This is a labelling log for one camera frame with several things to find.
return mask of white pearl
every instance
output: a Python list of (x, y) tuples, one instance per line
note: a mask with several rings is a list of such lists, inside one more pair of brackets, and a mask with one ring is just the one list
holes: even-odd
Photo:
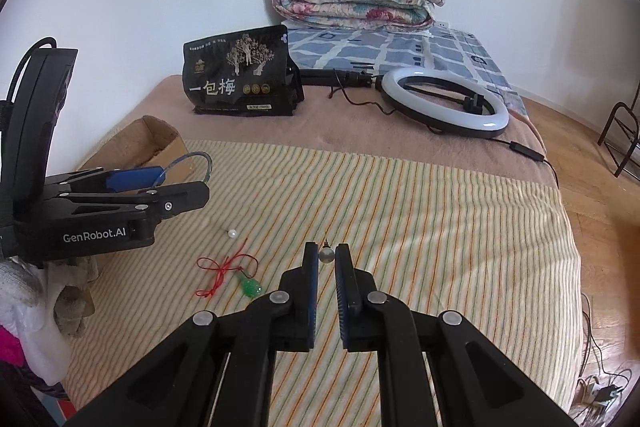
[(331, 247), (324, 247), (318, 252), (318, 259), (325, 264), (332, 263), (335, 259), (335, 252)]

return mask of white cloth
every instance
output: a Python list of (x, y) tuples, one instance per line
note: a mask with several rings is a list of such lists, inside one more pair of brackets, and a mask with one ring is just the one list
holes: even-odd
[(54, 306), (65, 286), (84, 280), (78, 266), (47, 263), (44, 269), (14, 261), (0, 263), (0, 325), (22, 344), (31, 370), (47, 385), (66, 376), (71, 348), (54, 319)]

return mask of metal chair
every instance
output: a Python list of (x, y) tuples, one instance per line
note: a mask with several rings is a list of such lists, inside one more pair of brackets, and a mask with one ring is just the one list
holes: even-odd
[[(635, 161), (634, 159), (631, 158), (632, 154), (634, 153), (634, 151), (638, 147), (638, 143), (640, 142), (640, 122), (638, 121), (638, 117), (634, 113), (634, 110), (636, 108), (636, 103), (638, 103), (638, 96), (639, 95), (640, 95), (640, 82), (638, 83), (638, 89), (636, 89), (636, 96), (634, 97), (634, 101), (631, 103), (630, 107), (628, 105), (626, 105), (626, 103), (624, 103), (624, 102), (618, 102), (613, 107), (613, 110), (611, 111), (611, 114), (609, 115), (609, 121), (607, 121), (607, 125), (605, 126), (604, 130), (602, 131), (602, 134), (600, 135), (600, 139), (598, 140), (598, 145), (602, 145), (604, 143), (604, 145), (606, 146), (607, 150), (609, 151), (609, 154), (611, 155), (611, 158), (613, 159), (613, 162), (616, 164), (617, 170), (616, 170), (616, 172), (614, 172), (613, 175), (615, 177), (618, 177), (618, 176), (620, 176), (620, 174), (622, 174), (622, 171), (625, 171), (627, 174), (629, 174), (630, 176), (634, 177), (638, 181), (640, 181), (640, 177), (638, 177), (638, 175), (635, 174), (634, 172), (631, 172), (630, 170), (626, 169), (626, 165), (629, 162), (631, 162), (633, 165), (635, 165), (636, 167), (638, 167), (640, 169), (640, 164), (637, 161)], [(634, 123), (636, 124), (636, 129), (635, 130), (632, 130), (628, 125), (626, 125), (623, 121), (620, 121), (620, 119), (617, 117), (618, 111), (620, 109), (626, 110), (626, 112), (631, 116), (631, 118), (633, 119)], [(623, 152), (622, 150), (618, 149), (618, 147), (616, 147), (609, 140), (606, 139), (607, 138), (607, 133), (609, 132), (609, 129), (611, 128), (611, 124), (613, 124), (614, 122), (616, 122), (618, 124), (620, 129), (622, 129), (622, 132), (624, 132), (625, 136), (630, 141), (630, 147), (629, 147), (629, 150), (626, 153)], [(622, 158), (622, 161), (620, 163), (618, 163), (618, 160), (616, 159), (616, 156), (614, 155), (614, 151), (617, 152), (618, 154), (622, 155), (623, 158)]]

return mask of blue checkered sheet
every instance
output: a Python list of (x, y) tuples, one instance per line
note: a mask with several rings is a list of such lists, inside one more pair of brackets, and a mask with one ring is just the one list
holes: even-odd
[(499, 94), (508, 109), (527, 116), (522, 99), (471, 33), (430, 28), (419, 34), (342, 28), (290, 28), (289, 54), (303, 70), (384, 74), (421, 66), (450, 71)]

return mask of pink fabric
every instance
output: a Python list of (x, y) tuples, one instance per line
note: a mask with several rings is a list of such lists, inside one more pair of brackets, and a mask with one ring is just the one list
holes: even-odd
[(0, 360), (13, 365), (24, 365), (24, 352), (20, 341), (0, 326)]

